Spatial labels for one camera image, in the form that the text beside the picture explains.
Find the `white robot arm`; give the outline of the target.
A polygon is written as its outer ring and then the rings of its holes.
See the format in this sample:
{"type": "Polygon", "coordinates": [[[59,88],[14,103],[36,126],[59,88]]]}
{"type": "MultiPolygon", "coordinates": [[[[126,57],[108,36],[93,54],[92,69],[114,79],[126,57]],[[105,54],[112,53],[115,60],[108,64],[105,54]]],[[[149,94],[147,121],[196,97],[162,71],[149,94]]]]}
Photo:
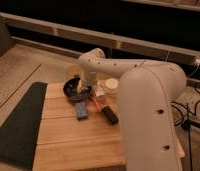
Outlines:
{"type": "Polygon", "coordinates": [[[117,114],[127,171],[182,171],[171,102],[186,87],[180,66],[145,59],[107,59],[93,49],[82,54],[82,82],[93,84],[98,72],[119,79],[117,114]]]}

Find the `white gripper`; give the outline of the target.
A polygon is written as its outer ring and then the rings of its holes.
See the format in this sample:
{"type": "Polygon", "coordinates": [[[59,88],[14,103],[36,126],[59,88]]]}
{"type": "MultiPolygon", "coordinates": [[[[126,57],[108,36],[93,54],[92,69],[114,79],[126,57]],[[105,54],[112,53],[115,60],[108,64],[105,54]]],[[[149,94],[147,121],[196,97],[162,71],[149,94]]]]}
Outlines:
{"type": "Polygon", "coordinates": [[[83,71],[81,74],[81,82],[79,82],[77,85],[77,93],[81,94],[82,91],[85,90],[84,86],[95,85],[97,82],[96,76],[97,74],[95,72],[83,71]]]}

